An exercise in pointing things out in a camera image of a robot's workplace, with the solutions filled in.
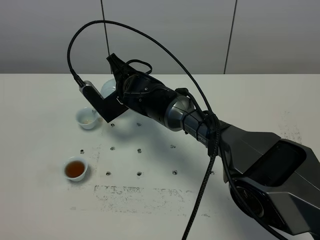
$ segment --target black cable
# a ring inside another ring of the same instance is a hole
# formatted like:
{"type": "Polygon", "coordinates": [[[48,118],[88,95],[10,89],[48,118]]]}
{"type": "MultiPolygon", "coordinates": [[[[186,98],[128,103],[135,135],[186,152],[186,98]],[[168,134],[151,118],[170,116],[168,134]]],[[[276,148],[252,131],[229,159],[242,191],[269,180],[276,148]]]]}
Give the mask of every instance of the black cable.
{"type": "MultiPolygon", "coordinates": [[[[191,229],[191,225],[196,217],[196,213],[197,210],[199,208],[200,205],[200,201],[201,198],[203,196],[204,190],[206,188],[207,182],[208,182],[208,173],[210,175],[211,169],[213,167],[213,164],[215,162],[215,158],[216,158],[216,151],[218,150],[218,146],[220,147],[220,151],[221,151],[221,159],[222,159],[222,163],[223,163],[223,168],[224,171],[226,173],[227,179],[229,181],[229,184],[231,186],[231,189],[234,191],[235,195],[239,198],[239,200],[241,201],[241,203],[243,204],[245,210],[247,210],[247,212],[249,212],[249,214],[262,226],[264,227],[269,233],[271,233],[272,235],[274,235],[276,238],[280,239],[280,240],[287,240],[284,236],[282,236],[280,233],[278,233],[277,231],[275,231],[273,228],[271,228],[269,225],[267,225],[265,222],[263,222],[252,210],[251,208],[246,204],[245,200],[242,198],[242,196],[240,195],[238,189],[235,186],[234,180],[231,177],[229,168],[228,168],[228,163],[227,163],[227,158],[226,158],[226,154],[223,150],[223,145],[220,142],[220,122],[217,118],[217,116],[213,113],[210,104],[205,96],[205,94],[203,93],[202,89],[200,88],[199,84],[197,83],[197,81],[193,78],[193,76],[190,74],[190,72],[186,69],[186,67],[168,50],[166,49],[162,44],[160,44],[158,41],[156,41],[155,39],[153,39],[152,37],[150,37],[149,35],[133,28],[130,26],[127,26],[125,24],[119,23],[119,22],[115,22],[115,21],[109,21],[109,20],[97,20],[97,21],[92,21],[89,22],[87,24],[85,24],[84,26],[82,26],[76,33],[75,35],[72,37],[69,46],[68,46],[68,50],[67,50],[67,63],[70,69],[71,74],[73,75],[74,80],[78,83],[79,86],[84,86],[85,83],[81,80],[81,78],[76,74],[75,70],[72,68],[71,65],[71,61],[70,61],[70,53],[71,53],[71,47],[75,41],[75,39],[77,38],[77,36],[87,27],[89,27],[90,25],[93,24],[100,24],[100,23],[105,23],[105,24],[113,24],[113,25],[117,25],[126,29],[129,29],[133,32],[136,32],[144,37],[146,37],[147,39],[151,40],[152,42],[154,42],[156,45],[158,45],[160,48],[162,48],[167,54],[169,54],[169,56],[171,56],[178,64],[179,66],[185,71],[185,73],[190,77],[190,79],[192,80],[192,82],[195,84],[196,88],[198,89],[198,91],[200,92],[206,107],[208,108],[209,111],[209,115],[212,118],[212,122],[215,123],[215,127],[216,127],[216,138],[215,138],[215,144],[214,144],[214,154],[210,157],[210,161],[209,161],[209,165],[208,168],[205,172],[205,176],[203,178],[201,187],[200,187],[200,191],[198,193],[197,199],[195,201],[195,205],[191,214],[191,217],[189,219],[188,225],[184,231],[183,237],[182,239],[185,240],[188,236],[188,233],[191,229]]],[[[196,100],[193,98],[194,100],[194,105],[197,107],[199,107],[199,105],[197,104],[196,100]]]]}

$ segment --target white table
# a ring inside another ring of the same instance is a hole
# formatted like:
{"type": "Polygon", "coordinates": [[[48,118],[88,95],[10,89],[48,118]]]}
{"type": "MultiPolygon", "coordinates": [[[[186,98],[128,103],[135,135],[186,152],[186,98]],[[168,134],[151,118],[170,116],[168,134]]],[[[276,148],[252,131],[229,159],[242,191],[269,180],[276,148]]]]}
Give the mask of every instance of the white table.
{"type": "MultiPolygon", "coordinates": [[[[97,89],[112,78],[81,77],[97,89]]],[[[187,87],[204,108],[186,75],[155,77],[187,87]]],[[[320,159],[319,78],[195,75],[221,120],[303,143],[320,159]]],[[[181,239],[209,161],[201,143],[132,111],[114,127],[80,129],[75,113],[90,104],[68,74],[1,74],[0,91],[1,239],[181,239]],[[90,171],[70,183],[61,167],[81,149],[90,171]]],[[[220,159],[213,171],[188,239],[275,239],[236,207],[220,159]]]]}

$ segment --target tea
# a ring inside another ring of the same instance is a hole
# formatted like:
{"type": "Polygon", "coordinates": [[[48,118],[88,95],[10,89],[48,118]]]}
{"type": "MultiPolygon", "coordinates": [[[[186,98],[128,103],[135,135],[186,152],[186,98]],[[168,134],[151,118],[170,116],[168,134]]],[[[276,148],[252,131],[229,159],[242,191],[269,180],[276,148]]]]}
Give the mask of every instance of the tea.
{"type": "Polygon", "coordinates": [[[82,161],[72,161],[65,167],[65,174],[69,178],[79,177],[85,171],[85,165],[82,161]]]}

